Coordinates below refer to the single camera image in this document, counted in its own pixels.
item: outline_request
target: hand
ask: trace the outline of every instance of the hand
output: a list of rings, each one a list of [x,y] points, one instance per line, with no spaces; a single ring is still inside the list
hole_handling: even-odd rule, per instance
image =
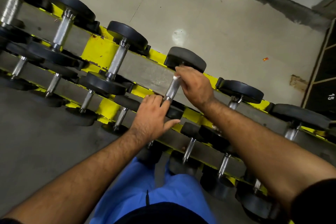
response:
[[[181,77],[181,87],[187,99],[203,113],[209,103],[215,100],[210,81],[192,67],[175,67],[176,76]]]
[[[130,131],[136,133],[144,139],[145,143],[158,139],[180,120],[169,120],[164,122],[165,116],[170,106],[166,100],[162,103],[162,97],[158,95],[147,95],[135,116]]]

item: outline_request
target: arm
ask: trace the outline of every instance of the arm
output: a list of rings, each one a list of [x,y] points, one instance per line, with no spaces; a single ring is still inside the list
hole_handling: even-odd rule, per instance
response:
[[[179,120],[164,123],[169,102],[146,96],[131,128],[118,140],[47,184],[4,218],[24,224],[84,223],[116,176],[148,142]]]
[[[190,67],[177,67],[188,100],[222,132],[246,166],[289,210],[293,199],[321,180],[336,178],[336,169],[215,99],[209,80]]]

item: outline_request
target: left hand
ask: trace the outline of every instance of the left hand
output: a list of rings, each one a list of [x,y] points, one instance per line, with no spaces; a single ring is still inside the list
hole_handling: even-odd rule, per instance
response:
[[[143,138],[144,143],[158,139],[180,120],[169,120],[164,122],[165,116],[170,106],[168,100],[161,105],[162,97],[159,95],[147,95],[135,116],[130,132],[135,133],[139,138]]]

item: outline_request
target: forearm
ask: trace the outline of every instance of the forearm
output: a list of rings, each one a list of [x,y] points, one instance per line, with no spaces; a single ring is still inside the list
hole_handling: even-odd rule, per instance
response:
[[[24,224],[83,223],[122,169],[145,145],[129,131],[80,162],[11,210]]]
[[[204,114],[221,130],[247,167],[286,207],[308,186],[336,177],[336,169],[323,159],[219,101],[209,104]]]

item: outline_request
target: blue shorts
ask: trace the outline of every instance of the blue shorts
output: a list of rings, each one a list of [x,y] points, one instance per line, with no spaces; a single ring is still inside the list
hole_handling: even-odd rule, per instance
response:
[[[108,190],[96,206],[90,224],[112,224],[125,214],[149,203],[171,202],[195,212],[209,224],[215,224],[201,186],[195,177],[165,172],[165,185],[155,188],[154,166],[148,168],[136,158],[122,171],[115,185]]]

